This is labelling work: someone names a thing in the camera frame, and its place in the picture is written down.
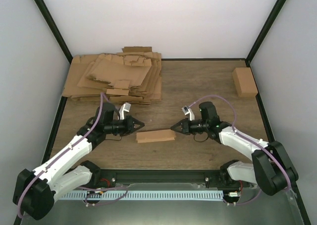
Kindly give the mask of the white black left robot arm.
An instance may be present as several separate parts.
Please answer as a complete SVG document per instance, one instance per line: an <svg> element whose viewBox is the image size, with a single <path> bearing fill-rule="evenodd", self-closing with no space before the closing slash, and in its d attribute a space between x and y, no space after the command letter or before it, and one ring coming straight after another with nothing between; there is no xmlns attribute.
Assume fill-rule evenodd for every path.
<svg viewBox="0 0 317 225"><path fill-rule="evenodd" d="M68 192L81 186L96 189L101 169L91 161L74 165L106 140L107 135L127 136L144 127L129 115L131 105L120 109L101 102L94 117L87 120L72 140L51 159L33 170L24 169L17 177L13 202L17 214L27 213L35 220L48 214L53 205Z"/></svg>

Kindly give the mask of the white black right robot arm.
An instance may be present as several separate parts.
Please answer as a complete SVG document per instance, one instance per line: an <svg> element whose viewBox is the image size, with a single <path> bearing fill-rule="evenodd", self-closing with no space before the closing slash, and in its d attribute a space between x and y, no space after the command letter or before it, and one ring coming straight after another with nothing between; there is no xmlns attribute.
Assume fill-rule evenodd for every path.
<svg viewBox="0 0 317 225"><path fill-rule="evenodd" d="M196 119L189 106L183 107L186 118L170 129L184 134L207 134L207 138L241 153L250 163L232 160L222 166L220 181L231 187L238 180L257 185L267 195L291 188L299 178L284 146L278 142L266 142L253 138L232 124L220 120L212 102L199 104L201 118Z"/></svg>

